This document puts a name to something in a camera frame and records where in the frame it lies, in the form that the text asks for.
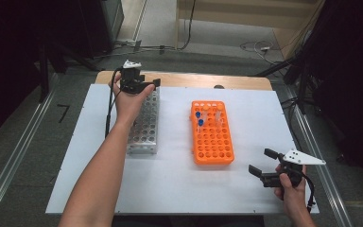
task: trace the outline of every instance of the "metal rail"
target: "metal rail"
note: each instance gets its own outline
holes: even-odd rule
[[[290,87],[285,87],[286,93],[289,98],[296,96],[295,92]],[[307,116],[301,115],[300,110],[295,110],[295,115],[299,122],[299,126],[302,130],[302,134],[304,136],[305,142],[308,146],[309,152],[312,156],[323,160],[322,154],[320,152],[320,148],[315,139],[314,133],[311,131],[309,126]],[[340,194],[337,190],[337,186],[333,177],[327,166],[316,166],[318,174],[320,175],[320,181],[325,189],[325,193],[328,197],[329,203],[332,207],[333,212],[335,213],[335,218],[337,220],[338,226],[341,227],[352,227],[353,223],[349,217],[349,214],[346,210],[346,206]]]
[[[26,129],[22,134],[22,137],[20,138],[15,149],[11,153],[4,169],[0,174],[0,202],[4,198],[5,193],[7,192],[17,168],[22,163],[28,146],[31,143],[35,132],[40,126],[41,121],[43,120],[43,116],[45,115],[46,110],[49,107],[52,97],[56,93],[56,87],[59,82],[59,76],[57,74],[54,74],[51,79],[52,90],[47,95],[45,101],[37,106],[37,109],[35,110],[30,121],[28,122]]]

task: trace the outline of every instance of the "wire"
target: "wire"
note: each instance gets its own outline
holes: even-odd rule
[[[299,149],[300,150],[303,150],[303,147],[302,147],[302,145],[301,145],[301,143],[299,141],[299,138],[297,137],[296,132],[294,132],[293,126],[292,126],[292,118],[293,118],[293,113],[294,113],[294,111],[296,109],[296,106],[297,106],[297,102],[296,101],[294,101],[290,105],[290,107],[288,109],[288,122],[287,123],[288,123],[288,127],[289,127],[291,133],[293,134],[294,139],[296,139],[296,141],[297,141],[297,145],[299,146]]]
[[[286,104],[287,102],[294,102],[294,101],[296,101],[296,100],[297,100],[297,98],[296,98],[296,97],[292,97],[292,98],[290,98],[290,99],[288,99],[288,100],[282,101],[282,102],[281,102],[281,105],[284,105],[284,104]]]
[[[116,73],[121,71],[123,67],[117,68],[113,71],[112,74],[112,79],[111,79],[111,89],[110,89],[110,94],[109,94],[109,105],[108,105],[108,114],[107,114],[107,118],[106,118],[106,125],[105,125],[105,137],[108,136],[109,134],[109,127],[111,125],[111,112],[112,112],[112,107],[114,102],[116,101],[117,96],[119,96],[119,94],[122,92],[122,90],[120,90],[116,96],[114,96],[114,99],[112,101],[112,96],[113,96],[113,84],[114,84],[114,77],[116,76]]]
[[[269,43],[271,44],[271,46],[270,46],[269,48],[273,47],[273,42],[270,42],[270,41],[259,41],[259,42],[256,42],[256,43],[254,44],[254,51],[255,51],[255,53],[257,53],[257,55],[258,55],[259,57],[261,57],[263,60],[265,60],[265,61],[269,62],[270,64],[276,64],[275,62],[273,62],[273,61],[269,61],[268,59],[266,59],[266,58],[265,58],[265,55],[267,54],[267,51],[265,52],[265,54],[264,54],[264,55],[261,55],[261,54],[258,52],[258,50],[256,49],[257,44],[262,43],[262,42],[269,42]]]
[[[187,42],[185,42],[184,46],[182,48],[178,48],[179,50],[184,50],[185,47],[188,46],[191,39],[191,24],[193,23],[193,15],[194,15],[194,8],[196,7],[196,0],[193,2],[193,7],[191,8],[191,14],[190,14],[190,23],[188,24],[188,37]]]
[[[311,191],[311,193],[309,195],[309,199],[308,199],[308,204],[307,204],[308,213],[311,213],[312,206],[315,204],[314,203],[315,186],[312,183],[311,179],[309,179],[308,176],[306,176],[305,174],[302,174],[302,176],[307,180],[309,189]]]
[[[279,70],[278,70],[278,72],[279,72],[279,74],[280,74],[282,77],[284,77],[284,76],[285,76],[285,74],[283,74],[283,73],[281,72],[281,70],[282,70],[282,69],[279,69]],[[273,73],[272,73],[272,75],[273,75],[275,78],[278,78],[278,77],[279,77],[279,76],[276,76],[276,75],[275,75],[275,72],[273,72]]]
[[[109,56],[122,56],[122,55],[129,55],[129,54],[138,54],[138,53],[143,53],[143,52],[148,52],[148,51],[158,51],[158,49],[143,49],[143,50],[138,50],[138,51],[133,51],[133,52],[127,52],[127,53],[111,54],[111,55],[107,55],[105,57],[109,57]]]
[[[256,43],[256,42],[245,42],[245,43],[243,43],[243,44],[240,45],[240,48],[242,50],[244,50],[244,51],[247,51],[247,52],[254,52],[253,50],[247,50],[247,48],[245,46],[245,44],[254,44],[254,43]]]
[[[184,0],[184,8],[187,9],[187,0]],[[183,31],[184,32],[183,32],[182,36],[183,36],[183,39],[184,39],[184,43],[186,43],[186,40],[185,40],[185,34],[186,34],[186,32],[185,32],[185,22],[186,22],[185,18],[186,17],[187,17],[187,10],[184,11],[184,21],[183,21],[183,25],[184,25]]]

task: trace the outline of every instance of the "orange test tube rack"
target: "orange test tube rack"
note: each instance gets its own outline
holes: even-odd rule
[[[195,163],[230,164],[234,160],[234,153],[225,104],[222,101],[193,101],[190,120]]]

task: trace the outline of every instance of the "forearm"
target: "forearm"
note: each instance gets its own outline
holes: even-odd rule
[[[110,225],[122,181],[130,127],[115,124],[107,138],[86,166],[63,212],[66,220],[89,225]]]
[[[291,218],[295,227],[316,227],[317,225],[311,218],[306,209],[294,215]]]

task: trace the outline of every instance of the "test tube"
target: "test tube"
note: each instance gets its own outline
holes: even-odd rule
[[[201,132],[201,127],[204,125],[204,120],[200,119],[199,124],[197,125],[197,133]]]
[[[207,120],[209,106],[205,105],[202,107],[202,109],[203,109],[202,118],[204,119],[204,122],[205,122]]]
[[[222,104],[216,105],[215,121],[217,126],[220,126],[222,124],[220,118],[220,114],[222,113],[222,111],[223,111],[223,105]]]
[[[201,112],[196,112],[197,123],[199,122],[199,118],[201,117]]]

